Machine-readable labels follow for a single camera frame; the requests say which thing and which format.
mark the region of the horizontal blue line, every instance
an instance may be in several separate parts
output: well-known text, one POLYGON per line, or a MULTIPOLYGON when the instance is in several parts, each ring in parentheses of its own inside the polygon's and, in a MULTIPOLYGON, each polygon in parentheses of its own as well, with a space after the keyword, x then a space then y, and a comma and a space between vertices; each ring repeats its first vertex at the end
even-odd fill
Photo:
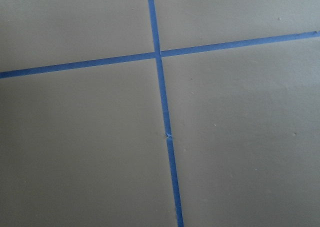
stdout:
POLYGON ((234 41, 234 42, 201 45, 201 46, 195 46, 195 47, 170 49, 170 50, 162 51, 161 56, 162 57, 179 56, 179 55, 186 55, 186 54, 199 53, 199 52, 217 51, 217 50, 224 50, 224 49, 230 49, 230 48, 301 40, 301 39, 308 39, 308 38, 315 38, 315 37, 320 37, 320 32, 313 31, 313 32, 265 37, 265 38, 255 38, 255 39, 248 39, 248 40, 241 40, 241 41, 234 41))
POLYGON ((87 60, 87 61, 81 61, 81 62, 63 63, 63 64, 56 64, 56 65, 35 67, 35 68, 25 68, 25 69, 0 72, 0 79, 55 72, 55 71, 65 71, 65 70, 79 69, 79 68, 85 68, 85 67, 110 65, 110 64, 123 63, 123 62, 148 60, 148 59, 154 59, 155 57, 156 56, 154 52, 139 53, 139 54, 125 55, 125 56, 118 56, 118 57, 111 57, 111 58, 87 60))

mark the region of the gray floor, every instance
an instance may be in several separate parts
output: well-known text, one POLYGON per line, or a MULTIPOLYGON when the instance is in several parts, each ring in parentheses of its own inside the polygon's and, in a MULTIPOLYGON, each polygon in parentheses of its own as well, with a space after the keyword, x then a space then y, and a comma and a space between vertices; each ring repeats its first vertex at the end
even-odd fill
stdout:
MULTIPOLYGON (((320 29, 318 0, 154 3, 162 51, 320 29)), ((148 0, 0 0, 0 77, 154 51, 148 0)), ((162 62, 184 226, 320 226, 320 38, 162 62)), ((0 79, 0 226, 176 227, 164 129, 154 58, 0 79)))

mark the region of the blue tape strip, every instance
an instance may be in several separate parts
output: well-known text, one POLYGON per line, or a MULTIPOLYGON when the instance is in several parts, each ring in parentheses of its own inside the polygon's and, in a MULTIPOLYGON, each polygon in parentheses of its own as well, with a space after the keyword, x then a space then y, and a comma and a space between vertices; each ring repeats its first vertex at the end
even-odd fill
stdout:
POLYGON ((178 56, 178 55, 186 55, 186 54, 199 53, 199 52, 224 50, 224 49, 230 49, 230 48, 301 40, 301 39, 308 39, 308 38, 315 38, 315 37, 320 37, 320 32, 313 31, 313 32, 265 37, 265 38, 255 38, 255 39, 248 39, 248 40, 241 40, 241 41, 234 41, 234 42, 209 44, 209 45, 202 45, 202 46, 195 46, 195 47, 170 49, 170 50, 162 51, 161 56, 162 57, 178 56))
POLYGON ((155 0, 148 0, 148 4, 149 4, 149 13, 150 13, 154 52, 155 52, 156 68, 158 73, 160 97, 161 97, 161 104, 162 104, 163 121, 164 121, 165 135, 166 135, 166 145, 167 145, 168 155, 169 155, 169 165, 170 165, 171 181, 172 181, 172 187, 173 187, 176 219, 177 219, 178 227, 183 227, 184 220, 182 216, 182 207, 181 207, 180 191, 179 191, 179 184, 178 184, 174 143, 172 140, 172 133, 171 133, 165 75, 164 75, 164 69, 163 69, 163 64, 161 59, 155 0))
POLYGON ((34 74, 54 72, 54 71, 72 70, 72 69, 79 69, 79 68, 85 68, 85 67, 110 65, 110 64, 130 62, 130 61, 140 61, 140 60, 154 59, 155 57, 156 55, 154 52, 139 53, 139 54, 126 55, 126 56, 56 64, 56 65, 36 67, 36 68, 18 69, 18 70, 0 72, 0 79, 17 77, 17 76, 34 75, 34 74))

